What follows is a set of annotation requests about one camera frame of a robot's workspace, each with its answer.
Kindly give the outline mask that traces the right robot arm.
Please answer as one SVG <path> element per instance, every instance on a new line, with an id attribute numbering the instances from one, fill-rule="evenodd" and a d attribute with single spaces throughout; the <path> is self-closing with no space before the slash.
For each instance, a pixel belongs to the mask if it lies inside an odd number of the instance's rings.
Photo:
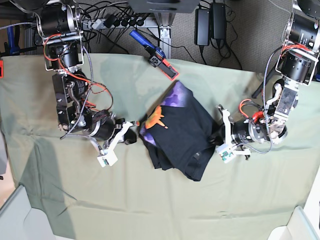
<path id="1" fill-rule="evenodd" d="M 118 143 L 137 141 L 132 129 L 138 121 L 126 122 L 110 109 L 96 110 L 88 101 L 94 87 L 107 92 L 108 88 L 86 77 L 82 72 L 84 56 L 81 9 L 75 0 L 14 0 L 12 3 L 26 14 L 35 17 L 37 32 L 42 40 L 45 69 L 52 76 L 56 99 L 58 127 L 67 137 L 91 141 L 100 155 Z"/>

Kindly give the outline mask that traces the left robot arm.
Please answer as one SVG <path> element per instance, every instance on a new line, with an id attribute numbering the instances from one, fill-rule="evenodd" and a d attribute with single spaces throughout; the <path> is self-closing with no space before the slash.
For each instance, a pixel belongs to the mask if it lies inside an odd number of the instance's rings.
<path id="1" fill-rule="evenodd" d="M 222 105 L 217 106 L 222 125 L 210 136 L 210 142 L 224 163 L 237 156 L 248 159 L 252 151 L 267 154 L 251 143 L 274 146 L 287 136 L 286 122 L 298 104 L 299 86 L 310 85 L 320 60 L 320 2 L 294 0 L 283 36 L 282 46 L 271 54 L 279 53 L 276 64 L 265 68 L 263 82 L 251 96 L 261 94 L 262 105 L 242 100 L 238 110 L 243 119 L 238 121 Z"/>

